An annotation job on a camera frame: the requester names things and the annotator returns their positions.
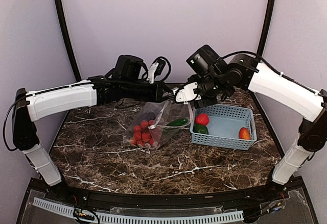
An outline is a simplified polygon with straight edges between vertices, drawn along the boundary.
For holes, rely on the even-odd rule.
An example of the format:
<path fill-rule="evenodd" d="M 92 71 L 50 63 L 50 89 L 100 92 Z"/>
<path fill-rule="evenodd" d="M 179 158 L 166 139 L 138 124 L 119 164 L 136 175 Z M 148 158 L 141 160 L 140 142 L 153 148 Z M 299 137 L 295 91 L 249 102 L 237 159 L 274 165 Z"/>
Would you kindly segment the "orange red toy mango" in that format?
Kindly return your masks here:
<path fill-rule="evenodd" d="M 250 132 L 247 128 L 243 127 L 240 129 L 239 131 L 239 138 L 241 140 L 250 140 L 251 137 L 250 137 Z"/>

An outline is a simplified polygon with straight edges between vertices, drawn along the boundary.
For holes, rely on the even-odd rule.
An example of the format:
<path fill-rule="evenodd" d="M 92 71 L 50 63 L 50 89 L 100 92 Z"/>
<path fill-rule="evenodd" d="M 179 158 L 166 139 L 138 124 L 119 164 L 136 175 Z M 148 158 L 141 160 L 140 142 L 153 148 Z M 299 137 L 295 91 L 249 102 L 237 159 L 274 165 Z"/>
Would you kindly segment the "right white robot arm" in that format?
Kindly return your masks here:
<path fill-rule="evenodd" d="M 326 143 L 326 91 L 314 90 L 276 70 L 263 57 L 250 51 L 219 56 L 209 45 L 196 50 L 187 60 L 195 72 L 188 81 L 196 84 L 184 95 L 198 107 L 225 100 L 236 88 L 267 96 L 302 116 L 298 139 L 274 167 L 270 182 L 261 188 L 263 199 L 270 201 L 290 177 Z"/>

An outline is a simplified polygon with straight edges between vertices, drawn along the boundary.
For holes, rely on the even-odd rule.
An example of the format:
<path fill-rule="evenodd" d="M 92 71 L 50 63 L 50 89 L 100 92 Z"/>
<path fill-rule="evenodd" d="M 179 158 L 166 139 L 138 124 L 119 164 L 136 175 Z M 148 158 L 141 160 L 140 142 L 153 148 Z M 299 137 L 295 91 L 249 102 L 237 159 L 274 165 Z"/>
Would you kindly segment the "purple toy eggplant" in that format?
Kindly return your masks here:
<path fill-rule="evenodd" d="M 140 112 L 140 120 L 155 120 L 160 113 L 160 109 L 142 109 Z"/>

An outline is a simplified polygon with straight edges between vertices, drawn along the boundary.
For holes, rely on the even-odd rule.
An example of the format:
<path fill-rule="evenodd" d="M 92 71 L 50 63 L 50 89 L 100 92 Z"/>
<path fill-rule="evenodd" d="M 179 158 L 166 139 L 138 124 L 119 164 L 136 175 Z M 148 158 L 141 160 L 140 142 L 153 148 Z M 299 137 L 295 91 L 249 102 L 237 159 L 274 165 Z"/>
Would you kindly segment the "green toy cucumber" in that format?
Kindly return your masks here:
<path fill-rule="evenodd" d="M 174 134 L 178 131 L 179 127 L 185 126 L 189 122 L 188 118 L 179 118 L 166 125 L 163 134 Z"/>

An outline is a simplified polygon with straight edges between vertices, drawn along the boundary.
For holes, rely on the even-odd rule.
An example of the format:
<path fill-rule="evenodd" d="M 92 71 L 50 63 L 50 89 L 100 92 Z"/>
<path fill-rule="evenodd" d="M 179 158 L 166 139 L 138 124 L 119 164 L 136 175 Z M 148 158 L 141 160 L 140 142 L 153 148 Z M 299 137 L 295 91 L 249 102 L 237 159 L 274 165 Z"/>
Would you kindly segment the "clear zip top bag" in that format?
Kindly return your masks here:
<path fill-rule="evenodd" d="M 142 109 L 157 109 L 157 108 L 160 109 L 160 113 L 157 116 L 157 118 L 154 120 L 153 125 L 149 127 L 149 130 L 154 140 L 158 143 L 158 145 L 155 149 L 151 149 L 151 150 L 157 150 L 160 147 L 162 147 L 171 139 L 172 136 L 177 134 L 179 130 L 187 128 L 193 120 L 193 110 L 191 104 L 187 104 L 187 105 L 183 103 L 176 104 L 168 101 L 162 103 L 147 102 L 142 107 Z M 126 145 L 130 145 L 129 139 L 133 136 L 133 127 L 141 122 L 140 112 L 134 117 L 130 126 L 123 134 L 123 143 Z M 179 127 L 178 131 L 174 134 L 162 133 L 168 123 L 179 118 L 188 118 L 189 122 L 185 126 Z"/>

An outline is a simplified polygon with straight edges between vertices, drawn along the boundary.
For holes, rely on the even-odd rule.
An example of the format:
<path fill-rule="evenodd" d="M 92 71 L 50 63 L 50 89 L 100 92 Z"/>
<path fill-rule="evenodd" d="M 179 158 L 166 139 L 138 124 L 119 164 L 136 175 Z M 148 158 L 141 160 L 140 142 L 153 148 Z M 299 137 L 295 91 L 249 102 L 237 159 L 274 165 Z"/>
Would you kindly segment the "red lychee bunch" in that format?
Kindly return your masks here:
<path fill-rule="evenodd" d="M 154 120 L 142 120 L 133 127 L 133 136 L 129 139 L 129 144 L 133 147 L 155 149 L 158 143 L 150 133 L 149 127 L 153 125 Z"/>

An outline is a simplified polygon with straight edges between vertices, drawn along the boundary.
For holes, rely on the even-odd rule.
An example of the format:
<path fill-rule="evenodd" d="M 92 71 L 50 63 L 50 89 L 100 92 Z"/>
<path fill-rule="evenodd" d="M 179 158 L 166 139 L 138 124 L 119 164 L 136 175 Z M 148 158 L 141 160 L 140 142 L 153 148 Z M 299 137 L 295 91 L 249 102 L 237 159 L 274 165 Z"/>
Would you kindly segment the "red toy fruit ball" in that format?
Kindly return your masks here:
<path fill-rule="evenodd" d="M 195 118 L 195 123 L 197 125 L 203 125 L 207 126 L 209 124 L 209 116 L 206 113 L 200 113 L 196 118 Z"/>

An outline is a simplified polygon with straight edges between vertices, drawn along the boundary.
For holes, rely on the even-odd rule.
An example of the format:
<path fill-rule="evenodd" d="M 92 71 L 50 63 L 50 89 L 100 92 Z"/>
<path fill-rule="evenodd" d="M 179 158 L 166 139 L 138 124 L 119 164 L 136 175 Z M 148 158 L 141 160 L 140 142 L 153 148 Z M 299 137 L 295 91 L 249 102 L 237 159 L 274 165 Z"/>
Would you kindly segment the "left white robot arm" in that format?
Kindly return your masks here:
<path fill-rule="evenodd" d="M 115 68 L 104 76 L 93 76 L 70 85 L 30 91 L 17 90 L 15 102 L 8 110 L 12 115 L 12 140 L 33 164 L 52 193 L 60 201 L 72 198 L 72 190 L 63 183 L 63 176 L 45 151 L 37 135 L 35 121 L 44 117 L 81 107 L 92 107 L 118 102 L 125 98 L 145 102 L 163 102 L 169 98 L 170 89 L 165 80 L 155 78 L 164 67 L 171 67 L 165 57 L 156 58 L 147 67 L 141 58 L 119 56 Z"/>

